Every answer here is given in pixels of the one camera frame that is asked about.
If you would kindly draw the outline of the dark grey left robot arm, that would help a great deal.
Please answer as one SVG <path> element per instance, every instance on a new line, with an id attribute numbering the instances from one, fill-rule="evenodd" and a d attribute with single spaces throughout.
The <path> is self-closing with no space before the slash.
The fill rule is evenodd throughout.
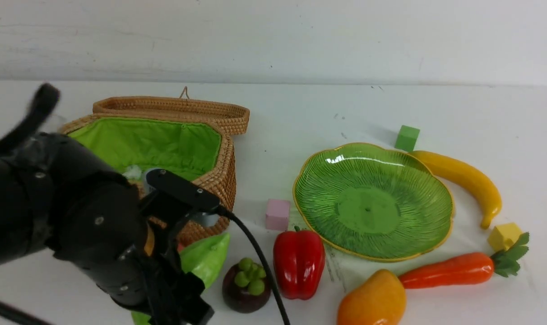
<path id="1" fill-rule="evenodd" d="M 205 284 L 183 271 L 176 234 L 220 200 L 165 169 L 137 187 L 77 140 L 40 127 L 60 92 L 37 88 L 24 119 L 0 139 L 0 265 L 45 248 L 74 264 L 121 308 L 153 325 L 205 325 Z"/>

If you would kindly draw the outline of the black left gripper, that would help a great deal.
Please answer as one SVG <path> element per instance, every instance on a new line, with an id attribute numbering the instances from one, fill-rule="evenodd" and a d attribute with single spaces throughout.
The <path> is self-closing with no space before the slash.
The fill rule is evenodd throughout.
<path id="1" fill-rule="evenodd" d="M 116 303 L 150 316 L 152 325 L 206 325 L 214 316 L 201 297 L 203 281 L 183 270 L 177 245 L 185 226 L 186 221 L 165 227 L 143 223 L 117 251 Z"/>

